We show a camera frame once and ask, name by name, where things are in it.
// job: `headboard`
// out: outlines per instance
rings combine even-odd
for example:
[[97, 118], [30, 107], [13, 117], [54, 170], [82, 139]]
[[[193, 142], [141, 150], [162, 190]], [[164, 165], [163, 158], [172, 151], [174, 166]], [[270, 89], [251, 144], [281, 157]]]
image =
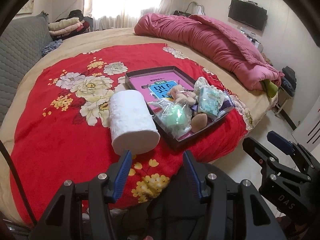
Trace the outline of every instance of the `headboard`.
[[0, 37], [0, 125], [24, 75], [39, 61], [41, 50], [52, 41], [48, 17], [12, 20]]

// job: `stool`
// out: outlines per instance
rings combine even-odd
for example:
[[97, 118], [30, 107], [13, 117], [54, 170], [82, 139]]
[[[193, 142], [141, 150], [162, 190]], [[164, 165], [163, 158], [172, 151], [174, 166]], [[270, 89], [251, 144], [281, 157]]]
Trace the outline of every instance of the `stool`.
[[287, 102], [289, 99], [292, 98], [292, 96], [290, 96], [290, 95], [287, 93], [287, 91], [284, 90], [283, 87], [280, 86], [280, 87], [279, 87], [279, 91], [280, 91], [280, 90], [284, 92], [285, 99], [284, 99], [284, 101], [282, 102], [281, 105], [278, 104], [278, 103], [276, 103], [276, 107], [278, 107], [279, 109], [278, 109], [278, 111], [276, 111], [275, 116], [277, 116], [277, 115], [281, 112], [281, 110], [283, 109], [283, 107], [284, 107], [284, 105], [286, 104], [286, 102]]

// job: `door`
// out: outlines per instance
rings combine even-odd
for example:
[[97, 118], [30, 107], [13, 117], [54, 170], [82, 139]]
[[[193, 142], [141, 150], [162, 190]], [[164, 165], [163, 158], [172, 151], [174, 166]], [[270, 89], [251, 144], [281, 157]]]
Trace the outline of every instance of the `door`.
[[320, 97], [292, 136], [309, 152], [320, 143]]

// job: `white cotton roll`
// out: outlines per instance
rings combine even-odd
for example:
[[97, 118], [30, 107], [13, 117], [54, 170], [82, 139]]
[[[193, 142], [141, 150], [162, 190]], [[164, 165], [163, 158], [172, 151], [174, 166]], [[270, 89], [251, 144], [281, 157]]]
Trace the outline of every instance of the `white cotton roll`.
[[124, 150], [142, 154], [154, 149], [160, 139], [143, 95], [137, 90], [115, 93], [109, 102], [112, 147], [116, 154]]

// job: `stuffed toy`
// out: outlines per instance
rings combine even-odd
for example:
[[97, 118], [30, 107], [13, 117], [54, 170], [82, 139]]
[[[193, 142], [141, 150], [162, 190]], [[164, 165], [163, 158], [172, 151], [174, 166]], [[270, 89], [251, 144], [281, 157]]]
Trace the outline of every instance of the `stuffed toy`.
[[172, 87], [167, 95], [172, 96], [174, 101], [179, 104], [187, 103], [189, 106], [193, 106], [196, 103], [196, 94], [185, 91], [182, 85]]

